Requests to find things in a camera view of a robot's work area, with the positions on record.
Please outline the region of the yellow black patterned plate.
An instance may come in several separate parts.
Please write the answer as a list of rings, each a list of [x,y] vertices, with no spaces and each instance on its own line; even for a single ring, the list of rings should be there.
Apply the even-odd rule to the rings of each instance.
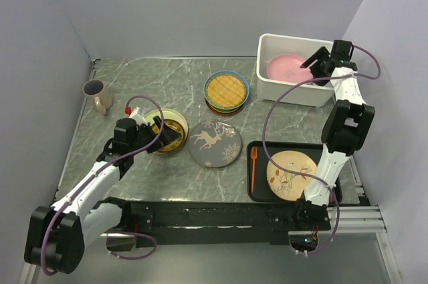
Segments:
[[[163,108],[162,111],[165,119],[165,124],[174,131],[179,132],[181,134],[181,137],[178,140],[174,141],[172,144],[169,144],[168,146],[165,146],[164,148],[161,148],[160,150],[156,151],[155,154],[167,154],[176,152],[185,143],[189,132],[188,123],[182,114],[168,108]],[[154,122],[154,117],[156,116],[160,116],[158,110],[150,111],[144,115],[144,119],[148,124],[150,124],[152,131],[155,134],[158,133],[158,127]]]

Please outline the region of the stack of coloured plates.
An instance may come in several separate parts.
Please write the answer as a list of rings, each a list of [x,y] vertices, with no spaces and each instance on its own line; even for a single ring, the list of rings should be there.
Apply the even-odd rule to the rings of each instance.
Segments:
[[[222,110],[222,109],[220,109],[220,108],[216,108],[216,107],[212,106],[212,105],[209,103],[209,101],[208,101],[208,100],[205,100],[205,103],[206,103],[207,107],[208,107],[208,108],[209,108],[213,113],[218,114],[218,115],[220,115],[220,116],[232,116],[232,115],[234,115],[234,114],[236,114],[236,113],[239,113],[239,112],[243,109],[243,107],[244,107],[244,106],[239,106],[239,107],[232,108],[232,109],[228,109],[228,110]]]

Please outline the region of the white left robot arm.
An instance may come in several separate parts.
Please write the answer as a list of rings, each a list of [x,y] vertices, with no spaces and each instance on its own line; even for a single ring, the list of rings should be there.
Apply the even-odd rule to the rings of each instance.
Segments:
[[[49,276],[70,274],[85,249],[102,233],[135,229],[127,200],[109,197],[107,191],[128,172],[134,156],[153,153],[180,139],[157,116],[153,124],[132,118],[116,122],[113,137],[105,143],[87,175],[63,198],[31,214],[24,260],[39,265]]]

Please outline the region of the blue plate with bamboo mat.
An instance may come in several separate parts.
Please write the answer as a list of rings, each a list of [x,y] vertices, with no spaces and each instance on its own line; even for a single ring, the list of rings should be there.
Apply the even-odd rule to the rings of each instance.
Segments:
[[[205,99],[222,110],[244,105],[249,91],[249,84],[241,74],[227,70],[210,75],[203,86]]]

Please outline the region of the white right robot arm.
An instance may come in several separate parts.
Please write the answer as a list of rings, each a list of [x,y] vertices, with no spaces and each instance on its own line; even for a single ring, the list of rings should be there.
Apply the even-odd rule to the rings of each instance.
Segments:
[[[316,83],[330,82],[336,102],[321,135],[322,155],[315,172],[316,179],[297,200],[292,220],[299,229],[319,225],[327,217],[331,191],[343,166],[362,148],[375,116],[375,108],[362,98],[358,85],[358,70],[351,61],[354,45],[336,40],[328,51],[321,47],[302,65],[309,68]]]

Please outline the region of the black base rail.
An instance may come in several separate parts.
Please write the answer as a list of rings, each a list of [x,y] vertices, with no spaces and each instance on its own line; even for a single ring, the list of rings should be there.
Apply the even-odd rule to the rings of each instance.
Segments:
[[[160,245],[269,243],[288,245],[292,231],[329,231],[325,209],[300,220],[296,205],[256,202],[143,202],[108,197],[124,211],[118,231],[150,235]]]

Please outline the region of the grey reindeer plate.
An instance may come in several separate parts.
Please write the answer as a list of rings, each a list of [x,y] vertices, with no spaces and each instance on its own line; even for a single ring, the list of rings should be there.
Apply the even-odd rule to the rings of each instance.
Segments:
[[[230,124],[205,120],[190,131],[187,146],[197,164],[207,168],[223,168],[240,155],[242,139]]]

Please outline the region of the black tray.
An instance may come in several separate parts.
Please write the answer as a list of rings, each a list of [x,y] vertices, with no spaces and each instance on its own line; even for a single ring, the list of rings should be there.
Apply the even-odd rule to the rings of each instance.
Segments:
[[[255,173],[255,189],[251,193],[251,149],[257,147],[257,162]],[[285,142],[267,142],[267,150],[271,157],[281,151],[293,150],[303,152],[308,155],[318,165],[322,154],[320,144],[302,144],[302,143],[285,143]],[[247,146],[247,192],[251,200],[256,202],[294,202],[286,201],[277,197],[268,186],[266,168],[268,158],[264,152],[263,145],[260,141],[250,142]]]

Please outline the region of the pink mug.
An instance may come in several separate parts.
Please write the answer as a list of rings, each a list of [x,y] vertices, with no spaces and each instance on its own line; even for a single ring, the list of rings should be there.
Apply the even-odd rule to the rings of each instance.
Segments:
[[[97,111],[105,116],[113,105],[113,97],[102,80],[92,79],[87,81],[82,91],[87,98],[94,101]]]

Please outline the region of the pink plate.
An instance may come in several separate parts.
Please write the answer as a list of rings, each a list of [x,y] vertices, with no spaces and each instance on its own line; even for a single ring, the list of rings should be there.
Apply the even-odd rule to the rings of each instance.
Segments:
[[[313,78],[308,68],[300,66],[305,62],[301,56],[283,54],[273,58],[267,65],[266,76],[271,80],[299,83]]]

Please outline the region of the beige bird plate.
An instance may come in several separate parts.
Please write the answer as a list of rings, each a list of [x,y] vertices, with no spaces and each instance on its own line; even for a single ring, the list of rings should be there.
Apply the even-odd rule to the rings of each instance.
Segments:
[[[295,172],[314,175],[317,169],[316,163],[303,152],[281,151],[274,154],[272,159],[280,166]],[[311,183],[311,179],[307,176],[280,170],[270,161],[267,164],[266,176],[271,191],[286,201],[296,201]]]

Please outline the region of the orange plastic fork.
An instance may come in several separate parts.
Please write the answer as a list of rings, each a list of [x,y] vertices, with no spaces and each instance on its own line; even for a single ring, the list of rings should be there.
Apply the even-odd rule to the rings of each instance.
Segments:
[[[256,173],[256,162],[257,162],[257,147],[253,146],[251,149],[251,193],[255,189],[255,173]]]

